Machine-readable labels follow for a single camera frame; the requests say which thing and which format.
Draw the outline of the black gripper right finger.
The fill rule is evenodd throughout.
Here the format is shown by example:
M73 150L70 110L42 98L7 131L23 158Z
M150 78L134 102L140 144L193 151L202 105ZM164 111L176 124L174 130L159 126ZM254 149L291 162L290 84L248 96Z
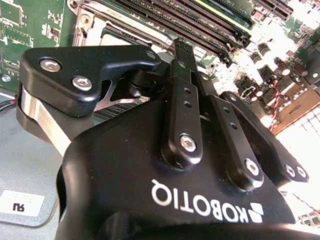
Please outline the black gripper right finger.
M188 173L188 189L204 192L232 187L252 192L309 181L304 167L237 96L231 92L218 95L203 78L191 46L188 65L200 112L208 115L202 121L203 163Z

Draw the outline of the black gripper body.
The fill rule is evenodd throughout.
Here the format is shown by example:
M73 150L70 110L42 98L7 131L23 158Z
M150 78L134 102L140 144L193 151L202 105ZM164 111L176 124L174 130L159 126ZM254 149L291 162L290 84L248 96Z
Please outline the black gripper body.
M240 191L219 133L202 118L203 157L190 170L161 154L164 104L146 103L77 136L65 152L58 240L317 240L297 225L269 178Z

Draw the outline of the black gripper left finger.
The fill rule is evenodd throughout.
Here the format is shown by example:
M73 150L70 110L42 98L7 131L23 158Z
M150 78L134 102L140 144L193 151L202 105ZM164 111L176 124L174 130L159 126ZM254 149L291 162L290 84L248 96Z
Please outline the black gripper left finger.
M18 108L24 128L48 139L63 157L71 145L100 157L133 140L140 154L154 146L174 169L203 158L192 47L173 42L163 61L144 45L33 48L21 57Z

